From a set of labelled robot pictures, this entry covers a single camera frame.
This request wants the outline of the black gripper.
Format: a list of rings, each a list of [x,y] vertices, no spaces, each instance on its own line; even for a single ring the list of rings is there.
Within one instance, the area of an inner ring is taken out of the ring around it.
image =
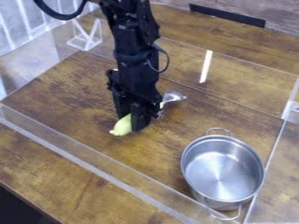
[[[114,95],[118,118],[131,113],[133,131],[150,125],[151,112],[159,111],[163,97],[157,89],[159,74],[159,33],[142,32],[137,26],[117,25],[114,56],[117,69],[107,71],[107,88]]]

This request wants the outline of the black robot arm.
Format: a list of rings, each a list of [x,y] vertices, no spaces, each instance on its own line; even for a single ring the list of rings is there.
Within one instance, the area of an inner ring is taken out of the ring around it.
[[[117,69],[107,71],[107,88],[113,92],[119,118],[131,115],[131,128],[141,131],[159,116],[163,97],[159,81],[159,24],[150,0],[101,0],[115,39]]]

